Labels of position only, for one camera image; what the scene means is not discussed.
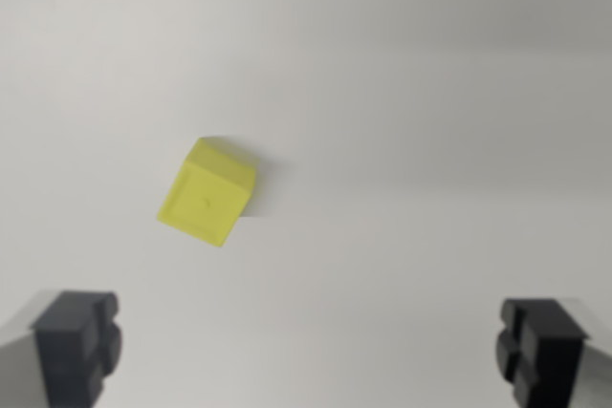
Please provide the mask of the black silver gripper right finger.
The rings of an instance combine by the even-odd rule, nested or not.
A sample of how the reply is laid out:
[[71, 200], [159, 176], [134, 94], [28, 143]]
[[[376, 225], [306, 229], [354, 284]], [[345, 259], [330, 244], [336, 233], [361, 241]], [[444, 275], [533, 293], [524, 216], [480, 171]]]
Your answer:
[[522, 408], [611, 405], [611, 326], [578, 299], [507, 298], [499, 373]]

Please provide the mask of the black silver gripper left finger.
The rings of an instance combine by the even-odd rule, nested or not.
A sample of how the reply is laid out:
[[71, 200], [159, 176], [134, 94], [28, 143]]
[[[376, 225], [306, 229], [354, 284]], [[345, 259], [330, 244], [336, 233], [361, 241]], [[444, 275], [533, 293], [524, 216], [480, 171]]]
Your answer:
[[1, 323], [3, 407], [93, 407], [120, 362], [112, 291], [42, 290]]

